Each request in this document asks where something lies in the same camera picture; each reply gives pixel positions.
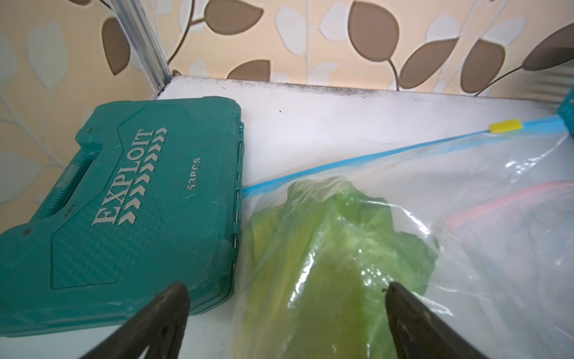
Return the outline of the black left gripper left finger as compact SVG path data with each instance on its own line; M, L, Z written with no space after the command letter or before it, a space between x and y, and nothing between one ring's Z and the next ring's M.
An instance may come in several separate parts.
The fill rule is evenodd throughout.
M188 321L190 297L174 282L84 358L177 358Z

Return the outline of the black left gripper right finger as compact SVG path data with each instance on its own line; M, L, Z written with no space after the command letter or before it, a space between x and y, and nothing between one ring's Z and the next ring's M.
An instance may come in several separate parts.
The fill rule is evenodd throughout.
M398 282L392 282L385 293L399 358L486 358Z

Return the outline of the clear blue-zip zipper bag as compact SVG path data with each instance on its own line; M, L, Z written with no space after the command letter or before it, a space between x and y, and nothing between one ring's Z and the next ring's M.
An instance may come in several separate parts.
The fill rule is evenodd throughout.
M573 135L560 118L247 188L234 358L396 358L399 283L487 358L573 356Z

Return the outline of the clear pink-zip dotted bag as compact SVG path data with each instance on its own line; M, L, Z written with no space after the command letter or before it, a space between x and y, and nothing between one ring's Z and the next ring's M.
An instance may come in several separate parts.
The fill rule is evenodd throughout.
M445 223L484 277L523 310L573 313L573 182L534 185Z

